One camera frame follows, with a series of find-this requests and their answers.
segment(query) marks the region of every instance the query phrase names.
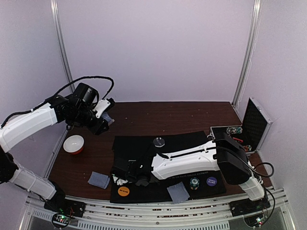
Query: white robotic arm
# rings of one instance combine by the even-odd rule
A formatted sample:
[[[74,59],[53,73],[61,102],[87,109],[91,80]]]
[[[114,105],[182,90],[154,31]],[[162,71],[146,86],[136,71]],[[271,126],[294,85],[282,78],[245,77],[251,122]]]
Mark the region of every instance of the white robotic arm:
[[[159,180],[164,180],[172,176],[182,175],[201,171],[219,171],[216,159],[216,143],[207,143],[178,152],[164,153],[167,158],[156,155],[153,158],[152,174]],[[251,172],[249,179],[239,184],[247,193],[251,201],[262,199],[265,195],[261,178],[256,178]]]
[[[114,182],[147,186],[149,182],[176,175],[221,171],[226,182],[239,185],[251,201],[265,197],[262,179],[252,168],[243,147],[226,134],[191,149],[161,153],[156,146],[152,152],[156,154],[146,154],[138,161],[116,160],[112,167]]]
[[[8,152],[37,131],[64,120],[68,126],[87,126],[96,135],[108,130],[104,112],[114,101],[103,99],[93,103],[96,95],[93,88],[80,83],[73,94],[65,98],[58,95],[40,108],[7,122],[0,129],[0,184],[11,182],[46,200],[52,199],[57,192],[54,184],[24,168]]]

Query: black mat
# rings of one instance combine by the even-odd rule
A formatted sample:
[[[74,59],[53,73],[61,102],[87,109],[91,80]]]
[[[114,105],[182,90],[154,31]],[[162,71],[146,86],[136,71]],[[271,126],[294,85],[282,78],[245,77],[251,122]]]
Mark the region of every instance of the black mat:
[[[115,137],[113,144],[114,158],[121,157],[127,160],[137,160],[147,151],[148,146],[156,137]],[[204,132],[195,132],[180,135],[162,136],[165,140],[165,146],[161,148],[161,152],[175,152],[184,149],[193,148],[202,145],[208,141]],[[196,177],[200,180],[200,186],[197,190],[190,189],[190,179]],[[207,179],[214,177],[217,180],[216,185],[209,186]],[[223,184],[221,173],[215,171],[195,172],[185,175],[178,175],[166,180],[161,180],[158,184],[149,184],[148,186],[136,186],[134,184],[126,184],[130,193],[128,196],[120,196],[118,189],[121,186],[114,184],[111,187],[111,203],[149,203],[149,202],[165,202],[172,201],[167,191],[167,187],[183,182],[190,199],[204,198],[206,196],[217,195],[226,192]]]

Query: white wall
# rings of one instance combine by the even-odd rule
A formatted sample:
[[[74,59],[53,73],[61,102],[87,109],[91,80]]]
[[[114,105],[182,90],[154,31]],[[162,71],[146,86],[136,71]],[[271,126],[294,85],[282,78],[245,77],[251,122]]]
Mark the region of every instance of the white wall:
[[[300,230],[307,226],[307,1],[265,0],[239,114],[254,96],[274,124],[261,150]]]
[[[16,111],[33,108],[67,83],[59,55],[49,0],[5,0],[0,4],[0,122]],[[17,145],[11,154],[43,175],[64,131],[48,127]],[[0,228],[17,228],[27,193],[0,185]]]
[[[115,79],[116,101],[231,101],[253,0],[61,0],[73,78]],[[109,83],[92,80],[105,91]]]

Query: purple circle sticker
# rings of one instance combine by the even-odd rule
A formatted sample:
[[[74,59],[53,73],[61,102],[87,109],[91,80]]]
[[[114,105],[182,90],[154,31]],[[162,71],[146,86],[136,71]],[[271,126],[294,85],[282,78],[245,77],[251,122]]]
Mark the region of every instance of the purple circle sticker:
[[[217,179],[215,177],[209,177],[207,179],[207,185],[209,186],[215,186],[217,184]]]

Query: gray towel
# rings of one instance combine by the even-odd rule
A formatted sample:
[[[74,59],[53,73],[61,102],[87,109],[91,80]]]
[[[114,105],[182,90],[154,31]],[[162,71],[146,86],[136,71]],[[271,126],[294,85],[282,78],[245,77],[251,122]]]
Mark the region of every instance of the gray towel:
[[[112,119],[107,112],[103,112],[101,117],[107,121],[109,126],[114,122],[114,119]]]
[[[182,182],[167,188],[174,204],[179,204],[187,201],[190,197]]]
[[[106,189],[109,185],[110,178],[107,175],[92,172],[92,175],[90,179],[88,180],[88,183],[103,189]]]

